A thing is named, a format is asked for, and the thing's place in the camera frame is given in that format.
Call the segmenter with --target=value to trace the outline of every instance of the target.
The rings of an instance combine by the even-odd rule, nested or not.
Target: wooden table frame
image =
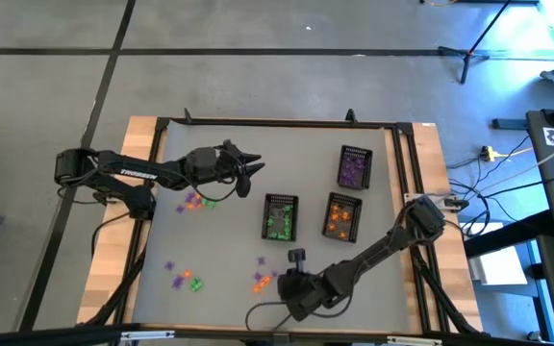
[[[446,168],[440,147],[440,139],[435,124],[429,123],[359,123],[355,118],[347,121],[301,121],[267,119],[170,119],[150,116],[132,116],[121,149],[122,155],[144,160],[160,161],[161,143],[167,136],[167,124],[176,121],[182,124],[224,125],[223,122],[235,122],[246,126],[282,126],[282,127],[332,127],[332,128],[383,128],[386,133],[386,146],[389,159],[390,190],[395,212],[403,206],[403,193],[428,192],[445,193],[450,190]],[[131,185],[143,184],[140,179],[118,177]],[[126,211],[122,203],[109,205],[104,220],[111,219]],[[446,219],[456,222],[456,215],[447,213]],[[113,294],[139,252],[144,247],[150,228],[150,222],[134,221],[124,218],[104,227],[97,240],[96,251],[88,274],[85,294],[78,314],[78,322],[90,319]],[[430,267],[433,263],[436,272],[441,275],[441,283],[447,295],[457,309],[466,317],[467,322],[481,330],[473,285],[469,277],[463,239],[456,228],[446,227],[443,235],[435,241],[435,247],[425,249]],[[441,314],[434,295],[417,272],[413,270],[409,251],[401,253],[404,273],[404,289],[407,296],[410,332],[450,330],[456,331],[451,324],[442,327]],[[125,297],[125,304],[119,305],[110,322],[129,323],[138,291],[138,279]],[[215,326],[192,326],[202,331],[245,331],[244,327],[221,328]],[[368,334],[363,331],[344,331]]]

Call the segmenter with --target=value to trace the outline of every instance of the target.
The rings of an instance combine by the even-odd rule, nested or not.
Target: gray concrete floor
[[[0,46],[110,47],[124,7],[123,0],[0,1]],[[468,48],[498,8],[432,8],[416,0],[138,0],[124,46]],[[511,7],[482,47],[554,51],[545,20],[535,7]],[[0,332],[14,328],[57,203],[55,155],[78,145],[106,59],[0,57],[0,213],[7,216],[0,226]],[[437,123],[445,160],[456,162],[482,145],[507,153],[524,137],[492,131],[491,119],[554,107],[554,85],[537,77],[554,62],[476,63],[464,86],[455,82],[461,66],[456,58],[121,57],[92,146],[117,150],[130,115],[181,115],[183,107],[195,116],[314,119],[342,119],[353,108],[364,120]],[[488,182],[534,161],[531,154],[515,157]],[[472,166],[451,175],[470,182],[475,173]],[[531,172],[519,182],[538,178]],[[515,217],[545,209],[541,188],[500,200]],[[474,203],[467,212],[481,208]],[[38,328],[73,325],[90,233],[102,212],[74,207]],[[491,213],[501,218],[495,205]],[[496,306],[481,309],[488,332],[522,337],[536,328],[533,309],[516,309],[516,301],[504,300],[511,298],[488,299]],[[518,326],[494,327],[505,314]]]

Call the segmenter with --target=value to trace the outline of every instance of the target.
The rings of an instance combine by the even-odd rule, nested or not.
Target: green object
[[[197,292],[198,289],[202,288],[202,282],[200,279],[195,278],[191,281],[191,284],[189,284],[189,288],[191,288],[192,292]]]

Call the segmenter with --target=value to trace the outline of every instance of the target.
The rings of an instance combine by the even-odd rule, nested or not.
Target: black basket
[[[297,216],[298,196],[267,193],[264,199],[262,239],[295,241]]]
[[[355,243],[362,209],[362,199],[331,192],[328,195],[322,234]]]
[[[369,188],[372,158],[371,150],[342,145],[337,184],[358,190]]]

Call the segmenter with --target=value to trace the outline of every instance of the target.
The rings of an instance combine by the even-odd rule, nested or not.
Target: tripod stand
[[[468,51],[461,50],[461,49],[454,49],[454,48],[444,47],[444,46],[440,46],[438,48],[440,50],[440,54],[442,54],[443,52],[448,52],[448,53],[452,53],[451,55],[456,55],[457,57],[463,59],[464,64],[463,64],[463,72],[461,73],[461,84],[466,83],[467,72],[469,70],[469,62],[471,61],[471,59],[480,58],[482,60],[488,60],[488,59],[491,58],[488,55],[475,54],[474,52],[475,52],[476,48],[478,47],[478,44],[480,44],[480,42],[487,35],[487,33],[489,32],[489,30],[491,29],[493,24],[495,24],[497,19],[499,19],[499,16],[506,10],[506,8],[508,8],[508,5],[510,5],[511,2],[512,2],[512,0],[506,0],[506,2],[504,3],[504,6],[501,7],[501,10],[499,10],[499,12],[495,15],[495,18],[493,18],[491,23],[489,23],[489,26],[487,26],[487,29],[485,29],[485,31],[482,33],[482,35],[480,37],[478,37],[476,42],[473,44],[471,49],[469,49]]]

